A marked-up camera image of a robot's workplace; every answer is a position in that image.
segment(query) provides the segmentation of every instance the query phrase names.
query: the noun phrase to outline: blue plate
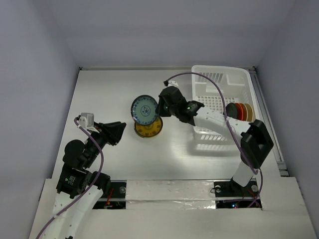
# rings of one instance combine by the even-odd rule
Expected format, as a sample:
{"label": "blue plate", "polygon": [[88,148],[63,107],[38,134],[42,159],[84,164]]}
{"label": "blue plate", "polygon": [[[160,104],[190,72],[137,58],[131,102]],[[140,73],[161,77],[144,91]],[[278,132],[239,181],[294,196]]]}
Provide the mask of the blue plate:
{"label": "blue plate", "polygon": [[139,96],[132,103],[131,116],[140,125],[150,125],[158,118],[155,112],[157,106],[158,103],[152,96]]}

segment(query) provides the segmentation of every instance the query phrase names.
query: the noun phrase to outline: tan plate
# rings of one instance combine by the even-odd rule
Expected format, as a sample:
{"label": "tan plate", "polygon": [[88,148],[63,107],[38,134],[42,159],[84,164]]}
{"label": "tan plate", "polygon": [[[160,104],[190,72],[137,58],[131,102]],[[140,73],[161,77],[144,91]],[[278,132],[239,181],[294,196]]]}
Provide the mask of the tan plate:
{"label": "tan plate", "polygon": [[247,121],[247,107],[244,105],[244,104],[242,104],[242,103],[239,103],[240,105],[241,105],[241,107],[243,108],[243,121]]}
{"label": "tan plate", "polygon": [[158,117],[154,123],[150,125],[140,125],[135,122],[134,130],[138,134],[138,136],[142,138],[150,138],[155,135],[158,135],[163,128],[163,121],[160,117]]}
{"label": "tan plate", "polygon": [[254,117],[253,109],[251,108],[250,104],[244,104],[247,109],[247,121],[252,122]]}

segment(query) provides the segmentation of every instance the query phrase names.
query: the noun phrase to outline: white table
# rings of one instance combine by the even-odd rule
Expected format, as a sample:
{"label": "white table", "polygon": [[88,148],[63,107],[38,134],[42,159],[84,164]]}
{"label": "white table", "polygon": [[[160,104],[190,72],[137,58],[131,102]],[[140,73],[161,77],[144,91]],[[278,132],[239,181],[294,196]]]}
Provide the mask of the white table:
{"label": "white table", "polygon": [[[106,145],[103,149],[103,172],[113,180],[151,180],[149,182],[152,184],[152,180],[232,177],[240,162],[239,153],[226,155],[197,151],[193,127],[174,117],[163,118],[163,129],[154,138],[140,138],[134,132],[130,114],[133,100],[143,94],[158,99],[158,94],[164,88],[163,81],[179,72],[80,71],[53,176],[45,183],[30,238],[35,238],[36,232],[49,219],[65,145],[73,139],[86,139],[73,122],[81,112],[94,113],[97,122],[127,123],[120,143],[114,147]],[[181,76],[177,82],[186,99],[191,100],[191,76]],[[97,170],[99,164],[97,158],[90,171]],[[298,185],[294,178],[280,177],[273,152],[267,157],[262,170],[263,211],[168,210],[167,206],[158,210],[147,205],[126,210],[93,210],[81,238],[316,238]],[[208,192],[209,186],[201,189]],[[138,194],[143,189],[141,187],[135,191]],[[158,200],[161,194],[152,192],[144,196]],[[174,197],[176,200],[184,199],[176,195]]]}

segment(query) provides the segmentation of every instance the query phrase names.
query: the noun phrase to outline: gray wall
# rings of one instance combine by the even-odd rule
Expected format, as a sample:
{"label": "gray wall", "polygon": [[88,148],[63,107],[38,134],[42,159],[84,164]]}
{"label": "gray wall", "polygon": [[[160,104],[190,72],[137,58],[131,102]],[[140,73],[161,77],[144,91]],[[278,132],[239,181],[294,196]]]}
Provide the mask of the gray wall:
{"label": "gray wall", "polygon": [[80,66],[257,65],[295,0],[45,0]]}
{"label": "gray wall", "polygon": [[78,73],[43,1],[0,7],[0,232],[28,238]]}
{"label": "gray wall", "polygon": [[258,66],[279,144],[319,236],[319,1],[298,0]]}

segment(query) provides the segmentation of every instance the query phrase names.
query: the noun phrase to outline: dish rack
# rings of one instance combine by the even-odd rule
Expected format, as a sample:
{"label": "dish rack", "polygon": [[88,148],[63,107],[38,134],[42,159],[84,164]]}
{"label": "dish rack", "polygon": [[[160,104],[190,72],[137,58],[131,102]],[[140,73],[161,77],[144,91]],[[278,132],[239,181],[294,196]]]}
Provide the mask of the dish rack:
{"label": "dish rack", "polygon": [[[248,71],[235,67],[200,65],[193,66],[191,70],[212,79],[221,89],[226,105],[231,102],[250,104],[255,118],[259,119],[258,111],[255,110],[257,100]],[[223,113],[223,105],[217,89],[204,77],[192,75],[192,97],[193,100],[202,102],[212,111]],[[229,145],[234,144],[232,140],[212,130],[195,126],[194,132],[195,139],[203,140],[198,149],[223,151],[229,150]]]}

